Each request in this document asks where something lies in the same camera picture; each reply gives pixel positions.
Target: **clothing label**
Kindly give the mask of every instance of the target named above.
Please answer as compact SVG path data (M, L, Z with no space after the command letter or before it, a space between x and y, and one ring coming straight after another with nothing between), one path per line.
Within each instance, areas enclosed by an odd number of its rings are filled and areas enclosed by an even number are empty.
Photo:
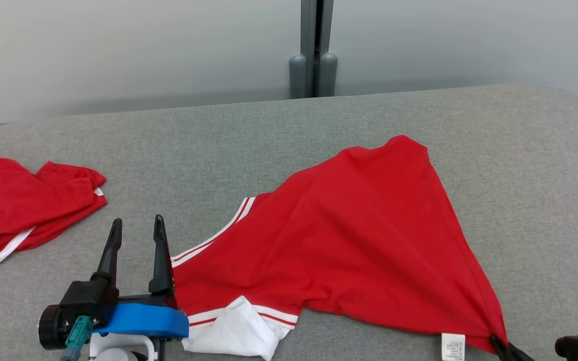
M441 353L443 361L464 361L465 334L442 333Z

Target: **white wall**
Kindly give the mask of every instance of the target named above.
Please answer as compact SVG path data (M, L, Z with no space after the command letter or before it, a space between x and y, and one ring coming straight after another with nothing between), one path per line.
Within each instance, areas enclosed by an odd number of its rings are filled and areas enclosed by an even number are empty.
M0 0L0 123L289 97L300 2Z
M578 94L578 0L335 0L336 95L512 82Z

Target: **red t-shirt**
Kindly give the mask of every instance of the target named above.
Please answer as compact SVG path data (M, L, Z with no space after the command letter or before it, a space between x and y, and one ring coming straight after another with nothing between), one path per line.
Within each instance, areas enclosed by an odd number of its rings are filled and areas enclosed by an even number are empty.
M47 162L32 174L0 158L0 262L12 252L38 247L106 204L102 174Z
M191 328L239 296L293 329L305 307L493 352L502 311L424 146L353 147L248 198L216 236L172 257Z

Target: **gray fabric surface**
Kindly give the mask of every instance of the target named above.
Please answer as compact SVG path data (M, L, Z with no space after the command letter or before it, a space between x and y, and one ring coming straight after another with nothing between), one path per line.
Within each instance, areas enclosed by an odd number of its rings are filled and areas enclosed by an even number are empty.
M512 342L559 359L578 333L578 98L534 85L273 101L65 117L0 126L0 157L91 167L108 205L52 242L0 264L0 359L57 359L37 318L95 269L110 223L124 221L117 285L147 290L152 222L172 254L205 240L244 196L343 148L406 134L429 148L470 246L501 302ZM190 354L170 361L239 359ZM440 337L304 311L274 359L441 359ZM496 359L468 348L468 361Z

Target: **white stripe trim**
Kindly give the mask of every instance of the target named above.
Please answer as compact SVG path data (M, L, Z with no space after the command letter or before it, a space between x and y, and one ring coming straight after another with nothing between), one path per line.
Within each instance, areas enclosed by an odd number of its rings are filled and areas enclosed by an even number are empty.
M204 249L206 249L206 247L209 247L209 245L211 245L211 242L213 240L215 240L218 236L220 236L222 233L224 233L227 229L229 229L229 227L232 226L232 224L238 222L239 220L241 220L243 217L245 217L245 215L247 215L248 211L251 210L251 206L253 204L253 201L255 200L255 197L251 197L251 198L245 198L242 200L242 203L240 204L238 211L236 212L236 214L233 216L233 218L229 221L229 223L227 223L226 226L224 226L222 229L220 229L220 231L218 231L218 233L216 233L215 235L213 235L211 238L209 238L208 240L202 242L201 244L192 247L191 249L188 249L184 252L182 252L181 254L178 254L175 257L171 257L171 265L173 267L177 267L181 264L183 264L184 262L190 260L191 258L193 258L193 256L199 254L200 252L204 251Z
M287 322L296 323L298 321L298 315L292 315L291 313L284 313L273 308L266 306L253 306L257 313L266 313L267 315L273 316L275 318L280 318L281 320L286 320Z
M243 218L245 218L246 215L248 215L248 211L251 210L251 206L253 205L253 202L255 201L255 197L251 197L247 203L247 206L245 207L245 210L242 211L242 215L240 215L240 217L238 218L238 220L236 220L237 222L240 222Z
M12 240L10 240L9 244L7 244L6 247L4 247L4 249L2 249L0 252L0 262L9 256L15 249L17 249L21 242L23 242L28 237L28 235L30 235L30 232L32 232L33 229L35 228L33 227L27 231L23 231L22 233L16 235Z

